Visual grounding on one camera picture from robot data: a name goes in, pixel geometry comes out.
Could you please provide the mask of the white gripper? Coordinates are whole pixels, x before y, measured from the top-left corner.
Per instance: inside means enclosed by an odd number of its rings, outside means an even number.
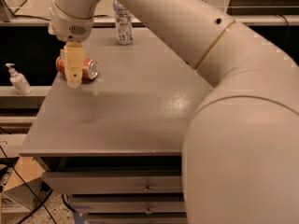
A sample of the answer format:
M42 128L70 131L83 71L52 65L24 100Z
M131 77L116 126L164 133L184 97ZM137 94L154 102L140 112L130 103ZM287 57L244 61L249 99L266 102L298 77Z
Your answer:
M85 41L93 28L93 18L77 19L62 12L55 3L50 8L51 33L64 42L64 49L60 50L60 73L67 80L69 88L80 86L85 61L85 48L80 42Z

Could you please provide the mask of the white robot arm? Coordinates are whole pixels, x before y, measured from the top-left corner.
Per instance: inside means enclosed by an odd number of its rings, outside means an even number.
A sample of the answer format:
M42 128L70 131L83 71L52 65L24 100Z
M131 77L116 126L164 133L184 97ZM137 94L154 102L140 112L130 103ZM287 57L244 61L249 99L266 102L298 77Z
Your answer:
M50 24L93 26L100 0L52 0ZM299 224L299 68L202 0L118 0L211 85L182 146L189 224Z

